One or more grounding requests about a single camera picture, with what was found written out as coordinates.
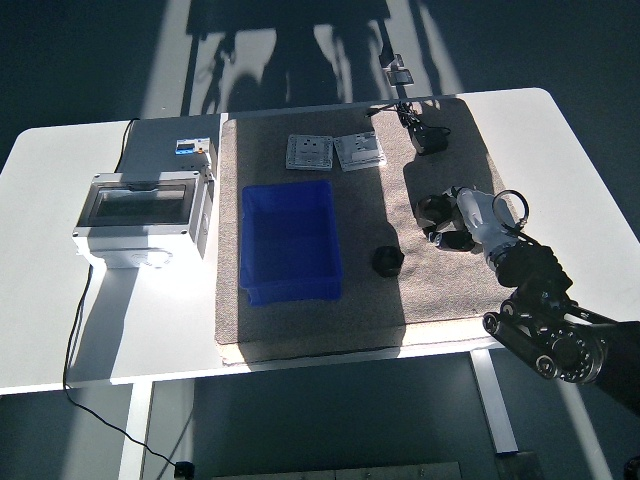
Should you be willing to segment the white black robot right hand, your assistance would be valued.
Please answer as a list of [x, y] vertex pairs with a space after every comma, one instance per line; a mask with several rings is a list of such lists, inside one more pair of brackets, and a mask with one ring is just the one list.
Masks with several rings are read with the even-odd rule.
[[452, 187], [426, 198], [420, 210], [427, 239], [445, 251], [468, 252], [481, 248], [485, 256], [510, 248], [517, 240], [509, 235], [493, 209], [494, 196], [469, 188]]

